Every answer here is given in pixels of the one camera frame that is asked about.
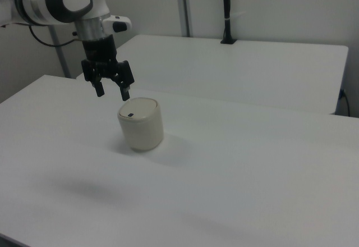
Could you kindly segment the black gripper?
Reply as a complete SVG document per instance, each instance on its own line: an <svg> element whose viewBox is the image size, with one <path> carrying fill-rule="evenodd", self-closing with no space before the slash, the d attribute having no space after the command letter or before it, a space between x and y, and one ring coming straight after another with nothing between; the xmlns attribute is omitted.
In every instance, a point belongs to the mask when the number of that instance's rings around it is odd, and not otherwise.
<svg viewBox="0 0 359 247"><path fill-rule="evenodd" d="M134 77L128 61L117 63L117 49L113 35L98 40L83 41L86 58L81 61L84 78L91 82L98 97L104 95L102 78L110 79L119 86L123 101L130 99L130 85Z"/></svg>

